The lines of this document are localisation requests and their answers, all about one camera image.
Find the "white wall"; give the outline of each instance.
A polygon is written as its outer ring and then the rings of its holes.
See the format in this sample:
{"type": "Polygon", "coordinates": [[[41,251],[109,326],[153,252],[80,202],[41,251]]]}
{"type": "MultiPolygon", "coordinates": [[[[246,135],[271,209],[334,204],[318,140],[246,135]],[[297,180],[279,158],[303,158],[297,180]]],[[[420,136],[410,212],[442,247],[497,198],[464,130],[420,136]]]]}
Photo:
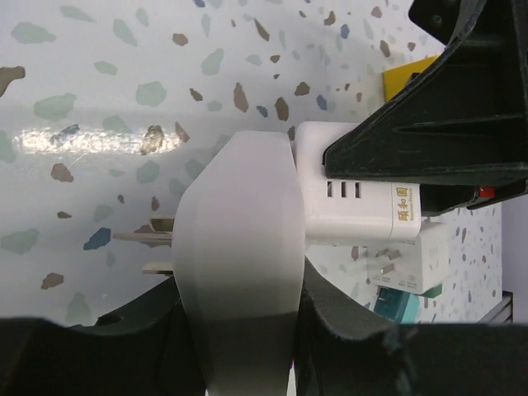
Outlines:
{"type": "Polygon", "coordinates": [[[513,293],[513,320],[528,322],[528,196],[502,204],[502,287],[513,293]]]}

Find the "white power adapter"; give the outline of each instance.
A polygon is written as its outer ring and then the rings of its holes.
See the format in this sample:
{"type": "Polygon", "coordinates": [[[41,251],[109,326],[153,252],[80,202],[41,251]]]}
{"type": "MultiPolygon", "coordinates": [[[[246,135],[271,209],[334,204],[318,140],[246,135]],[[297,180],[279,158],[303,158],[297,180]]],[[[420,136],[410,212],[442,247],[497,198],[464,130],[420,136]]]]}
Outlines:
{"type": "Polygon", "coordinates": [[[369,246],[370,282],[416,295],[424,294],[450,274],[448,240],[447,225],[426,221],[413,240],[369,246]]]}
{"type": "Polygon", "coordinates": [[[304,122],[295,133],[295,166],[304,198],[306,242],[415,238],[422,213],[418,184],[330,180],[324,150],[357,124],[304,122]]]}

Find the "yellow box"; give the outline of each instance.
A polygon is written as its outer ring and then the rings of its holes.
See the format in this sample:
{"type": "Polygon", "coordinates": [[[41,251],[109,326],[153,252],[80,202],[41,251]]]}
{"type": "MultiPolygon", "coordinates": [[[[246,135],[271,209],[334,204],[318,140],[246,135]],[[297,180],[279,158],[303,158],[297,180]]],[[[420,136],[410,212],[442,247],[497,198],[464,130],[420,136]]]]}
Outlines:
{"type": "Polygon", "coordinates": [[[407,85],[407,82],[413,73],[423,72],[437,59],[438,56],[433,56],[431,58],[412,62],[411,64],[405,64],[399,68],[392,68],[384,72],[383,84],[385,101],[390,101],[393,97],[395,97],[396,94],[400,92],[405,87],[405,85],[407,85]]]}

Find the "terrazzo tabletop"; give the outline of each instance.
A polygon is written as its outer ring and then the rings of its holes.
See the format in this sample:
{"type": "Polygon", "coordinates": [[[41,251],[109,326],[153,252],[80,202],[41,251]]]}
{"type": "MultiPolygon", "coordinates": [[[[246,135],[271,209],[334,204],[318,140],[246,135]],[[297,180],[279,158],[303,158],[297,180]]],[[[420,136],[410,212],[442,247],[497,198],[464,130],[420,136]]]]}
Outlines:
{"type": "MultiPolygon", "coordinates": [[[[0,2],[0,316],[92,324],[162,281],[148,231],[239,130],[360,122],[381,73],[442,51],[411,0],[0,2]]],[[[501,299],[501,208],[442,216],[452,276],[419,320],[475,321],[501,299]]],[[[365,306],[362,247],[308,247],[365,306]]]]}

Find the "white plug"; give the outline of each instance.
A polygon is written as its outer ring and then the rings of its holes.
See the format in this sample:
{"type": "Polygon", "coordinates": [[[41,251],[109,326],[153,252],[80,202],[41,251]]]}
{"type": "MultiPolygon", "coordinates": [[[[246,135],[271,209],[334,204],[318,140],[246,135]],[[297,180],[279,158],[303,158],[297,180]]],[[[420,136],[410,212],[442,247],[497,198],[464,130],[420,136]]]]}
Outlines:
{"type": "Polygon", "coordinates": [[[304,198],[307,243],[401,240],[415,238],[420,231],[418,184],[326,178],[324,150],[356,127],[310,121],[295,133],[295,166],[304,198]]]}
{"type": "Polygon", "coordinates": [[[376,243],[367,248],[372,283],[422,295],[450,274],[448,226],[424,222],[418,236],[405,242],[376,243]]]}

